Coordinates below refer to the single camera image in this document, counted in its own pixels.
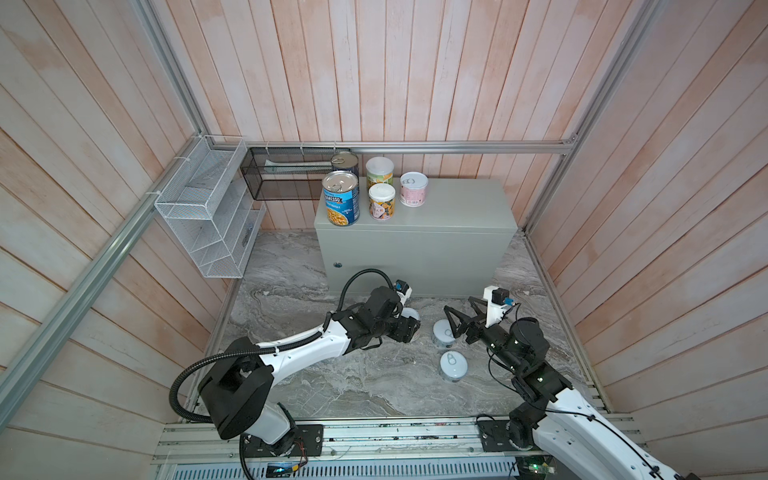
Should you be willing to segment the orange-label short can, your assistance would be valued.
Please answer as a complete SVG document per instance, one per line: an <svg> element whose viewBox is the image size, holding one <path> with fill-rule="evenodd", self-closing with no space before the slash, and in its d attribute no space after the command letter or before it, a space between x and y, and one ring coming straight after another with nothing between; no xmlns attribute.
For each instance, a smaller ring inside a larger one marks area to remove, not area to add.
<svg viewBox="0 0 768 480"><path fill-rule="evenodd" d="M420 314L418 313L418 311L409 307L406 307L402 310L401 317L415 319L416 321L421 320Z"/></svg>

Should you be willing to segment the yellow can white lid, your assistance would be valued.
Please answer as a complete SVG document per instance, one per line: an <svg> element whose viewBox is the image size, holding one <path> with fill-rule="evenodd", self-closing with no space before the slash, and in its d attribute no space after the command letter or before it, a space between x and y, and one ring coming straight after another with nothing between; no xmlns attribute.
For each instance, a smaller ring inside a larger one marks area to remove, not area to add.
<svg viewBox="0 0 768 480"><path fill-rule="evenodd" d="M394 163L387 157L377 156L370 158L365 164L365 170L368 189L375 184L393 183Z"/></svg>
<svg viewBox="0 0 768 480"><path fill-rule="evenodd" d="M376 183L368 191L369 213L378 221L389 220L395 209L395 188L389 183Z"/></svg>

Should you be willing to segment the blue soup can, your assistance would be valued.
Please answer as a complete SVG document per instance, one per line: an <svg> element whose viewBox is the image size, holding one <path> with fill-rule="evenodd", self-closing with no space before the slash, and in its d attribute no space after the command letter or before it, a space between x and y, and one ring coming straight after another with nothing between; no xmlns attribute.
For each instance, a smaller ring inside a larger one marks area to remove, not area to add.
<svg viewBox="0 0 768 480"><path fill-rule="evenodd" d="M351 226L359 219L359 180L348 171L333 171L322 181L327 217L336 226Z"/></svg>

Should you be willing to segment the pink-label short can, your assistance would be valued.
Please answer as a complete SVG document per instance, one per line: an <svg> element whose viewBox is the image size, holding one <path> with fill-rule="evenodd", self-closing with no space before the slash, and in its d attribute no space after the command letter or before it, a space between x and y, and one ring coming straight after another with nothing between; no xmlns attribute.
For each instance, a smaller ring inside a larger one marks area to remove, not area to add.
<svg viewBox="0 0 768 480"><path fill-rule="evenodd" d="M424 204L428 177L420 172L406 172L400 177L400 201L404 206L417 208Z"/></svg>

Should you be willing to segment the dark blue tomato can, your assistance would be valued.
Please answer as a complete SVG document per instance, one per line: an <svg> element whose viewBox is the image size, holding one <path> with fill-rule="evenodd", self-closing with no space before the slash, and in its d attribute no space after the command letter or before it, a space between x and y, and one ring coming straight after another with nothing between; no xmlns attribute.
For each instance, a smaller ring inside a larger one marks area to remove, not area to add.
<svg viewBox="0 0 768 480"><path fill-rule="evenodd" d="M330 162L333 171L345 171L355 177L359 176L359 158L354 153L349 151L335 153Z"/></svg>

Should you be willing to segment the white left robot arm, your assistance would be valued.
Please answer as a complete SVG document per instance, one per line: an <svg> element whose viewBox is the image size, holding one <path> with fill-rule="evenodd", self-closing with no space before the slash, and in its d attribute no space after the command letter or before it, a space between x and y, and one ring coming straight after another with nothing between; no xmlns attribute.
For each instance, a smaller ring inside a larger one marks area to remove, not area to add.
<svg viewBox="0 0 768 480"><path fill-rule="evenodd" d="M320 326L273 342L237 339L224 352L184 369L170 387L169 405L186 420L214 424L223 440L258 439L283 455L297 441L297 426L287 408L268 401L273 385L321 361L377 348L385 337L410 342L420 327L418 319L403 314L411 294L405 281L363 269L345 283L337 308ZM179 391L204 368L208 372L197 386L207 409L202 415L183 407Z"/></svg>

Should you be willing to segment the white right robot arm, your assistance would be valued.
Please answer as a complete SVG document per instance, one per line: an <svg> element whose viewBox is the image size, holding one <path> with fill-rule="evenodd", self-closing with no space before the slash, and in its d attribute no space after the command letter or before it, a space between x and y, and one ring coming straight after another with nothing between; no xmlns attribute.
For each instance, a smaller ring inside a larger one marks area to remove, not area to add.
<svg viewBox="0 0 768 480"><path fill-rule="evenodd" d="M522 399L509 413L509 442L520 450L535 447L581 479L682 479L609 422L548 361L550 343L533 317L500 321L513 309L471 297L473 316L446 306L456 339L482 343L489 362L511 374L505 385Z"/></svg>

